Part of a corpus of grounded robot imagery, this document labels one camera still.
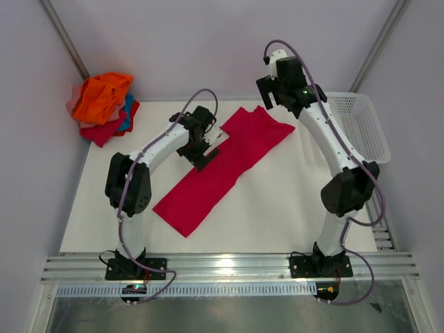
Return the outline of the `magenta pink t-shirt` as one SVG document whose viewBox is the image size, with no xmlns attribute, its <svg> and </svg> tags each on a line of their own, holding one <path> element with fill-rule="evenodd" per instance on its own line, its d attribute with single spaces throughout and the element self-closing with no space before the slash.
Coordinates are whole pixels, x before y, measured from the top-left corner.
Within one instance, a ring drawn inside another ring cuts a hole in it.
<svg viewBox="0 0 444 333">
<path fill-rule="evenodd" d="M 228 138 L 218 145 L 218 155 L 202 170 L 192 169 L 153 211 L 187 238 L 239 177 L 254 167 L 295 127 L 274 120 L 261 106 L 252 112 L 239 108 L 222 126 Z"/>
</svg>

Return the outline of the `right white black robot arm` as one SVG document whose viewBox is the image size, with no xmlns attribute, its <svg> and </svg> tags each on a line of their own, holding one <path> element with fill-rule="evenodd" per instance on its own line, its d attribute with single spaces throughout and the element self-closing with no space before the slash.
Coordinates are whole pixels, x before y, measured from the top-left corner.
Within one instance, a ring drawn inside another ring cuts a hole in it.
<svg viewBox="0 0 444 333">
<path fill-rule="evenodd" d="M 325 222 L 306 265 L 296 262 L 296 275 L 333 277 L 350 274 L 345 238 L 353 219 L 364 208 L 379 175 L 376 162 L 367 162 L 354 149 L 332 115 L 322 88 L 306 79 L 302 62 L 278 50 L 264 56 L 268 75 L 256 84 L 266 109 L 281 105 L 309 131 L 330 170 L 321 189 Z"/>
</svg>

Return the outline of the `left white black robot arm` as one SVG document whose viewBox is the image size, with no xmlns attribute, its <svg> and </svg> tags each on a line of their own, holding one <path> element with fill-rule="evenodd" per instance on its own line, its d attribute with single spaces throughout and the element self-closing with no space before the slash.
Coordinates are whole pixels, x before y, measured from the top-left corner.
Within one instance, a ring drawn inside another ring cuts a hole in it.
<svg viewBox="0 0 444 333">
<path fill-rule="evenodd" d="M 170 155 L 187 159 L 202 171 L 218 154 L 216 140 L 223 131 L 216 116 L 203 106 L 193 112 L 178 112 L 164 131 L 129 155 L 115 153 L 105 184 L 105 195 L 116 209 L 119 244 L 107 261 L 107 280 L 141 280 L 148 265 L 144 244 L 143 214 L 151 197 L 151 176 Z"/>
</svg>

